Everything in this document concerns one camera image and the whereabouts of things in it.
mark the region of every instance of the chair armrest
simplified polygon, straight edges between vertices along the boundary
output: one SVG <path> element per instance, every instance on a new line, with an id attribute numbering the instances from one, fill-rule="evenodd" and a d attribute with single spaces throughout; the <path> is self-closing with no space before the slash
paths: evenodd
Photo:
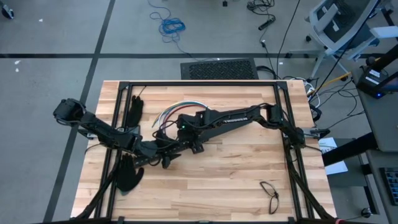
<path id="1" fill-rule="evenodd" d="M 336 4 L 332 4 L 327 12 L 322 16 L 322 18 L 315 24 L 314 30 L 317 34 L 323 32 L 325 27 L 333 20 L 334 16 L 337 14 L 338 8 Z"/>
<path id="2" fill-rule="evenodd" d="M 390 37 L 398 37 L 398 27 L 397 26 L 389 26 L 389 27 L 375 27 L 370 29 L 373 36 L 377 39 L 390 38 Z"/>

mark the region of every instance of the desk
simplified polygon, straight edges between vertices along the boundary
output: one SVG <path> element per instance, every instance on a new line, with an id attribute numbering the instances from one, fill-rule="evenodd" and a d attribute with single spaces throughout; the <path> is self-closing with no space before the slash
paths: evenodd
<path id="1" fill-rule="evenodd" d="M 352 71 L 354 82 L 362 74 L 361 68 Z M 398 167 L 398 93 L 387 94 L 378 100 L 361 90 L 358 90 L 358 95 L 372 132 L 324 154 L 323 158 L 325 164 L 333 164 L 366 152 L 369 164 L 363 166 L 366 172 L 362 175 L 373 174 L 387 219 L 390 223 L 398 223 L 398 206 L 391 204 L 379 170 L 380 167 Z M 370 204 L 376 205 L 370 201 L 369 196 L 368 200 Z"/>
<path id="2" fill-rule="evenodd" d="M 287 84 L 296 126 L 312 127 L 302 81 L 291 80 Z M 113 117 L 118 86 L 119 81 L 105 81 L 99 96 L 96 115 L 109 124 Z M 132 94 L 138 95 L 142 88 L 143 86 L 133 87 Z M 151 134 L 155 128 L 151 126 L 156 115 L 178 101 L 201 101 L 220 111 L 263 102 L 275 103 L 273 88 L 269 86 L 147 86 L 141 98 L 144 100 L 144 111 L 140 125 L 144 140 L 152 139 Z M 193 114 L 196 110 L 186 108 L 178 112 Z M 123 111 L 124 108 L 121 107 L 119 115 Z M 173 126 L 167 130 L 167 134 L 174 137 L 176 130 Z M 97 140 L 92 140 L 88 145 L 97 143 Z M 307 139 L 307 144 L 318 147 L 315 139 Z M 183 151 L 182 156 L 174 160 L 166 170 L 161 166 L 145 166 L 144 178 L 132 192 L 125 196 L 116 192 L 112 219 L 124 216 L 126 220 L 147 221 L 286 222 L 287 217 L 295 217 L 279 130 L 264 129 L 257 123 L 251 123 L 210 139 L 204 148 L 203 153 L 195 155 L 190 150 Z M 72 217 L 83 210 L 98 190 L 105 152 L 102 146 L 87 152 Z M 305 148 L 302 149 L 302 155 L 310 190 L 328 213 L 335 216 L 320 152 Z M 261 180 L 272 183 L 279 193 L 280 206 L 274 215 L 268 214 L 270 197 L 260 188 Z M 108 195 L 109 189 L 104 197 L 102 214 L 106 213 Z M 303 216 L 306 217 L 301 191 L 299 196 Z"/>

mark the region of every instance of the red cable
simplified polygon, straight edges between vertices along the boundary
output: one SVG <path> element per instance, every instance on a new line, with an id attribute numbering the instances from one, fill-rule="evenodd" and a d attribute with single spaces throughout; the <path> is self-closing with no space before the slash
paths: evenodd
<path id="1" fill-rule="evenodd" d="M 181 106 L 180 108 L 177 108 L 177 109 L 173 110 L 173 111 L 166 117 L 166 120 L 164 121 L 164 123 L 166 123 L 167 120 L 168 120 L 176 111 L 179 111 L 180 109 L 186 108 L 186 107 L 189 107 L 189 106 L 199 106 L 199 107 L 202 107 L 202 108 L 206 108 L 206 107 L 204 107 L 204 106 L 202 106 L 202 105 L 185 105 L 185 106 Z"/>

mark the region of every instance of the white paper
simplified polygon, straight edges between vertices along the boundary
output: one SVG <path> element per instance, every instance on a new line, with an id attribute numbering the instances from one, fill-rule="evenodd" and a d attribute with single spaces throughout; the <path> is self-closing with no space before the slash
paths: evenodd
<path id="1" fill-rule="evenodd" d="M 333 138 L 320 139 L 319 146 L 322 151 L 322 154 L 337 148 L 336 142 Z M 327 167 L 325 167 L 325 170 L 326 170 L 326 175 L 338 174 L 341 172 L 348 171 L 347 166 L 344 161 L 340 161 L 335 164 L 328 165 Z"/>

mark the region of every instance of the office chair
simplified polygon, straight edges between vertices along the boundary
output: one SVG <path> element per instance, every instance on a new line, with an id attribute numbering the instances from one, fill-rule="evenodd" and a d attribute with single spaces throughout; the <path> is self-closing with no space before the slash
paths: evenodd
<path id="1" fill-rule="evenodd" d="M 324 0 L 314 7 L 305 19 L 311 24 L 311 33 L 306 36 L 306 41 L 315 40 L 319 50 L 291 50 L 289 53 L 317 55 L 311 78 L 315 76 L 323 59 L 328 57 L 337 60 L 345 48 L 348 50 L 342 56 L 345 59 L 356 61 L 361 52 L 369 46 L 377 46 L 379 39 L 391 37 L 389 32 L 396 34 L 394 30 L 398 27 L 378 27 L 370 29 L 362 23 L 373 12 L 378 0 Z M 347 73 L 347 69 L 338 63 Z"/>
<path id="2" fill-rule="evenodd" d="M 13 19 L 14 18 L 14 11 L 10 9 L 6 4 L 4 4 L 2 1 L 0 1 L 0 7 L 1 7 L 1 14 L 7 18 L 7 19 Z"/>

